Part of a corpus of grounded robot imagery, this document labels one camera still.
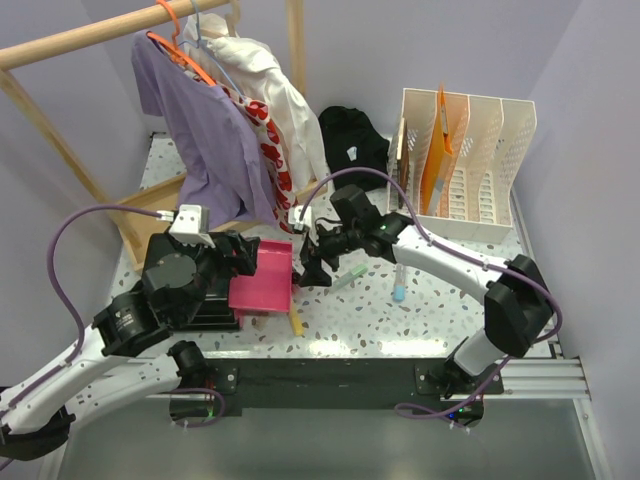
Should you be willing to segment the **white shirt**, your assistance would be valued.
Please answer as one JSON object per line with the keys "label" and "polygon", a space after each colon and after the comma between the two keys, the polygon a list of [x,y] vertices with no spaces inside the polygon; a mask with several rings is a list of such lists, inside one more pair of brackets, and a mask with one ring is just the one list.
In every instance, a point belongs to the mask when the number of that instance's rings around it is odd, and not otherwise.
{"label": "white shirt", "polygon": [[[251,38],[231,37],[225,20],[213,13],[200,14],[200,29],[202,40],[244,95],[267,105],[283,142],[293,189],[299,191],[327,177],[329,168],[318,117],[284,74],[270,48]],[[196,39],[195,15],[188,18],[182,33]],[[202,50],[187,44],[184,50],[211,78],[231,87]]]}

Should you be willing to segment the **aluminium rail frame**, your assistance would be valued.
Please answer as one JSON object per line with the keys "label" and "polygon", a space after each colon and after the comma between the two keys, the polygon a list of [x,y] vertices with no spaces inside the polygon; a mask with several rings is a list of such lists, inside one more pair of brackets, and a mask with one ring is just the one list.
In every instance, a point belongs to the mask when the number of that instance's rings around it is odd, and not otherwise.
{"label": "aluminium rail frame", "polygon": [[526,400],[590,400],[579,357],[564,354],[558,335],[537,345],[523,359],[501,370],[503,395]]}

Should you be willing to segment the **purple t-shirt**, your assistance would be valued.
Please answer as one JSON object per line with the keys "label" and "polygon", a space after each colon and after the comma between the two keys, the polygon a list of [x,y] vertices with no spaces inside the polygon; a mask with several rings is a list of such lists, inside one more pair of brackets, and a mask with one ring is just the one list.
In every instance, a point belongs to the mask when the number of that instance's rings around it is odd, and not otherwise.
{"label": "purple t-shirt", "polygon": [[178,203],[208,208],[211,227],[232,220],[275,227],[257,137],[223,89],[194,79],[143,32],[134,35],[131,64],[143,113],[164,119],[185,165]]}

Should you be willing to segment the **green highlighter marker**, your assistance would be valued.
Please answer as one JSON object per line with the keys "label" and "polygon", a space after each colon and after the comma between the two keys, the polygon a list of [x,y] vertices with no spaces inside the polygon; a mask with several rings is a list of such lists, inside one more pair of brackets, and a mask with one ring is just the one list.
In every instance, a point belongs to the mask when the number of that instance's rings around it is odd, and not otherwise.
{"label": "green highlighter marker", "polygon": [[339,278],[337,278],[332,286],[331,289],[333,291],[337,291],[340,290],[342,288],[345,288],[346,286],[350,285],[352,282],[354,282],[355,280],[359,279],[360,277],[362,277],[363,275],[365,275],[368,271],[368,267],[366,265],[359,265],[357,267],[352,268],[351,270],[349,270],[347,273],[341,275]]}

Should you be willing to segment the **orange folder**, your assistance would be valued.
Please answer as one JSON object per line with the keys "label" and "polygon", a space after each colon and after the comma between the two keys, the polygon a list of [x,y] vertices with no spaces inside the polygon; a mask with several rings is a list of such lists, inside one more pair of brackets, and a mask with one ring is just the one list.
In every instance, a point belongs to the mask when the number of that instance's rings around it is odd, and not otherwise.
{"label": "orange folder", "polygon": [[445,190],[453,175],[469,122],[467,95],[447,93],[443,85],[436,94],[436,116],[426,164],[420,183],[420,213],[439,216]]}

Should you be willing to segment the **blue highlighter marker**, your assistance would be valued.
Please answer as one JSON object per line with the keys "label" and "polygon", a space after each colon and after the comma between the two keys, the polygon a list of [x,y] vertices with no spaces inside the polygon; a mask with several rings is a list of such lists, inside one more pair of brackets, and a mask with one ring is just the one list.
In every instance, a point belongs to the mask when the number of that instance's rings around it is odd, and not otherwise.
{"label": "blue highlighter marker", "polygon": [[406,298],[407,267],[398,264],[395,269],[393,300],[401,303]]}

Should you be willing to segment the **Three Days To See book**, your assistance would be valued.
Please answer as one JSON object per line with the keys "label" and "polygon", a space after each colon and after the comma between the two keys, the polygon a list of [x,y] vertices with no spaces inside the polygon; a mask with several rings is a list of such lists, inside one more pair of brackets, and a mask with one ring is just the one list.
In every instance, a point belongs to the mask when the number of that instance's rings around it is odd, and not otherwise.
{"label": "Three Days To See book", "polygon": [[411,145],[407,120],[400,118],[398,129],[389,150],[388,173],[399,184],[408,198],[411,198]]}

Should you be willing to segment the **pink drawer tray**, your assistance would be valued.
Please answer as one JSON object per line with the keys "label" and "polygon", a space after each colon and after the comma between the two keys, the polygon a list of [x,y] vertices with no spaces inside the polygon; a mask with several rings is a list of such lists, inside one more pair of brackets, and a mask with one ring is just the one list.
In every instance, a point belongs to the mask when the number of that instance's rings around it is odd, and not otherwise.
{"label": "pink drawer tray", "polygon": [[293,244],[263,239],[253,276],[232,278],[229,306],[242,312],[286,313],[292,302]]}

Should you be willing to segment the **cream file organizer rack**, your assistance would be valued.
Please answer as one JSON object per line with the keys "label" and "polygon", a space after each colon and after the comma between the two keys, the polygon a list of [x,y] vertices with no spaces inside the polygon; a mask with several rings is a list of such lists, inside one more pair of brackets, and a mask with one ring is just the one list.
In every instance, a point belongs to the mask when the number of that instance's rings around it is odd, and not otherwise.
{"label": "cream file organizer rack", "polygon": [[406,88],[401,117],[411,145],[411,204],[421,223],[457,240],[501,243],[513,229],[511,190],[537,127],[531,100],[469,98],[469,122],[439,216],[420,213],[420,183],[436,116],[436,90]]}

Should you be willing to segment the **black drawer organizer box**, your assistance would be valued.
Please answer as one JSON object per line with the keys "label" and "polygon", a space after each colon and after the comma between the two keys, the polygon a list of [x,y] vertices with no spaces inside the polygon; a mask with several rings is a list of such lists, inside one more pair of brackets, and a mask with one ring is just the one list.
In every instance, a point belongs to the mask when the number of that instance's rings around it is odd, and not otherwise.
{"label": "black drawer organizer box", "polygon": [[160,323],[173,332],[237,331],[229,306],[229,280],[218,280],[201,295],[193,283],[196,264],[178,253],[167,233],[151,235],[141,274],[142,291]]}

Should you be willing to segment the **red white patterned garment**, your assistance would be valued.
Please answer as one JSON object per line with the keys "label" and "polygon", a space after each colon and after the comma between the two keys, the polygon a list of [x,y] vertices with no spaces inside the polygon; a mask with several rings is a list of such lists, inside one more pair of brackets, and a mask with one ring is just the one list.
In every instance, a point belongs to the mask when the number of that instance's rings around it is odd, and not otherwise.
{"label": "red white patterned garment", "polygon": [[236,90],[223,87],[223,91],[231,99],[236,108],[256,135],[259,153],[266,165],[272,190],[275,195],[274,217],[279,228],[289,234],[294,230],[288,223],[289,210],[299,204],[293,190],[293,182],[286,163],[283,142],[271,119],[267,105],[264,102],[240,95]]}

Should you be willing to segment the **yellow highlighter marker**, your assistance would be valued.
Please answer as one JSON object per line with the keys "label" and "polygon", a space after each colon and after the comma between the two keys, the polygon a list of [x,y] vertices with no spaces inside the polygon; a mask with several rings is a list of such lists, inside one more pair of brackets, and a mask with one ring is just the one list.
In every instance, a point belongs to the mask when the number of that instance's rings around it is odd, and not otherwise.
{"label": "yellow highlighter marker", "polygon": [[305,333],[305,327],[303,326],[299,314],[294,307],[290,308],[288,318],[293,334],[297,337],[302,336]]}

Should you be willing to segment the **wooden clothes hanger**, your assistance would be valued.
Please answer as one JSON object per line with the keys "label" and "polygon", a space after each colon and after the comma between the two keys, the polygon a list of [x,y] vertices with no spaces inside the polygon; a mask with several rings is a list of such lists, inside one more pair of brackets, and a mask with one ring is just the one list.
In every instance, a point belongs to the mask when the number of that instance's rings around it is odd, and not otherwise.
{"label": "wooden clothes hanger", "polygon": [[228,34],[231,37],[237,37],[237,24],[241,19],[241,7],[238,0],[229,0],[228,4],[231,6],[231,11],[224,17]]}

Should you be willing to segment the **black folded garment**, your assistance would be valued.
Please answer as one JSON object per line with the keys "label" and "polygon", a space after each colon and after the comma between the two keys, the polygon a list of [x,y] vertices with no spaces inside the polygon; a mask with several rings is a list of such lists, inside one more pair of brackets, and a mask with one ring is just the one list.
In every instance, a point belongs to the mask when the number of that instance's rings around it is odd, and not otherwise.
{"label": "black folded garment", "polygon": [[319,116],[325,157],[331,173],[352,167],[387,172],[390,142],[361,110],[330,106]]}

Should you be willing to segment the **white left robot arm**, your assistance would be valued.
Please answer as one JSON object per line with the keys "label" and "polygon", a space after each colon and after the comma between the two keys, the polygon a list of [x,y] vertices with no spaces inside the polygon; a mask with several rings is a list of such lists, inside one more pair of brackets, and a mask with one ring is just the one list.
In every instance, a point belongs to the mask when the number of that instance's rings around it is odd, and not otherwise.
{"label": "white left robot arm", "polygon": [[116,296],[82,339],[28,380],[1,393],[1,454],[30,461],[63,445],[83,422],[149,394],[200,390],[207,380],[203,353],[181,340],[128,374],[112,369],[168,340],[190,324],[218,280],[252,276],[257,237],[212,232],[196,245],[169,233],[151,236],[141,279]]}

